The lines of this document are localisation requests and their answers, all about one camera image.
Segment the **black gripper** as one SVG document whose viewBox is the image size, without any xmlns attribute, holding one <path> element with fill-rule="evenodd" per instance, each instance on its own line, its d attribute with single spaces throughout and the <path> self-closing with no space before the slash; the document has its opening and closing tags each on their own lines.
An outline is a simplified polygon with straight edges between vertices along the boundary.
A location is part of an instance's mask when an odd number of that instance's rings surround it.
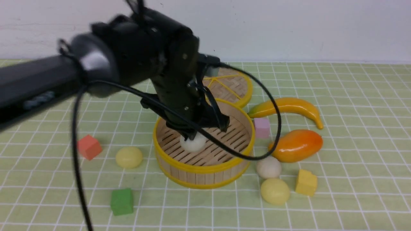
<svg viewBox="0 0 411 231">
<path fill-rule="evenodd" d="M 211 91 L 202 83 L 211 64 L 220 59 L 200 54 L 199 38 L 181 22 L 153 9 L 142 11 L 140 18 L 144 18 L 155 41 L 160 41 L 160 54 L 165 59 L 163 70 L 151 78 L 158 100 L 176 115 L 158 107 L 153 107 L 153 111 L 184 141 L 194 140 L 197 127 L 219 128 L 226 133 L 230 117 L 221 112 Z"/>
</svg>

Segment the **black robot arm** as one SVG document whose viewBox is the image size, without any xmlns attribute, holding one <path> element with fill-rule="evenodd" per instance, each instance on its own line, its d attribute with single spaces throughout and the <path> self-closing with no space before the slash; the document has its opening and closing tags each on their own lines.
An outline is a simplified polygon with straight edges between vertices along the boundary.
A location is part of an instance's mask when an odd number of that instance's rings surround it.
<svg viewBox="0 0 411 231">
<path fill-rule="evenodd" d="M 1 68 L 1 129 L 75 95 L 97 80 L 132 86 L 151 80 L 155 94 L 144 93 L 141 104 L 184 138 L 201 128 L 226 131 L 230 123 L 217 103 L 206 101 L 202 84 L 213 61 L 198 52 L 199 38 L 190 28 L 153 9 L 143 15 L 117 15 L 109 23 L 92 24 L 76 35 L 60 54 Z"/>
</svg>

